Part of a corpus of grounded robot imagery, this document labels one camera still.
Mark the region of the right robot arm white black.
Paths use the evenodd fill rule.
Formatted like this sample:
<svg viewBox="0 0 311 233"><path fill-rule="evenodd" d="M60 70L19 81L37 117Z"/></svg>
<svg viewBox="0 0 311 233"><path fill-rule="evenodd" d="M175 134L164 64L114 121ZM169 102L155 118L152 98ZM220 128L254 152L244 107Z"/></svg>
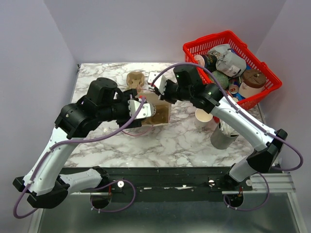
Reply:
<svg viewBox="0 0 311 233"><path fill-rule="evenodd" d="M235 190L247 177L267 173L281 152L287 133L261 123L241 108L216 83L204 84L194 63L178 63L173 69L176 82L158 74L152 86L161 100L171 104L189 101L194 107L211 113L243 136L254 148L248 157L235 163L224 177L224 186Z"/></svg>

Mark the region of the pink paper bag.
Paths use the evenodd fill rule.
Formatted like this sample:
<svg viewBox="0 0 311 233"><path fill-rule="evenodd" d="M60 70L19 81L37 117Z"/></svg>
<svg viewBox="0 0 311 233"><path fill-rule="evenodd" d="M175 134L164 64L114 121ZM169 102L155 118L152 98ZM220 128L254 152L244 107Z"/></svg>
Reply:
<svg viewBox="0 0 311 233"><path fill-rule="evenodd" d="M168 125L171 118L172 105L164 100L160 100L158 95L153 91L147 89L140 89L138 91L138 96L144 96L149 104L153 105L152 113L153 115L147 117L142 121L142 130L140 132L129 132L123 130L122 132L126 135L138 137L148 133L151 129Z"/></svg>

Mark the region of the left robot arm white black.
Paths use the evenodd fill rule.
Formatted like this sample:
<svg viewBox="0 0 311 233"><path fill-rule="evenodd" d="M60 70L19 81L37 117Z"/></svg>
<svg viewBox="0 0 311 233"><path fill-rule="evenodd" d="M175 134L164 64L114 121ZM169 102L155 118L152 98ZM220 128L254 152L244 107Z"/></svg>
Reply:
<svg viewBox="0 0 311 233"><path fill-rule="evenodd" d="M133 121L148 117L144 112L148 109L136 89L123 92L112 79L93 80L84 96L61 109L44 151L27 175L14 179L14 187L28 194L27 202L35 209L54 208L81 190L104 191L108 185L104 170L93 167L62 175L64 164L78 145L113 137Z"/></svg>

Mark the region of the white paper cup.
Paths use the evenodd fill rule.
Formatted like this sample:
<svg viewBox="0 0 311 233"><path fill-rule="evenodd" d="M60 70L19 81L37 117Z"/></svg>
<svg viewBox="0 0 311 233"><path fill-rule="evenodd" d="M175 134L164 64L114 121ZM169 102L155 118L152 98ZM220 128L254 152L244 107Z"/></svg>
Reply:
<svg viewBox="0 0 311 233"><path fill-rule="evenodd" d="M202 109L196 109L194 125L196 128L210 128L213 125L213 115Z"/></svg>

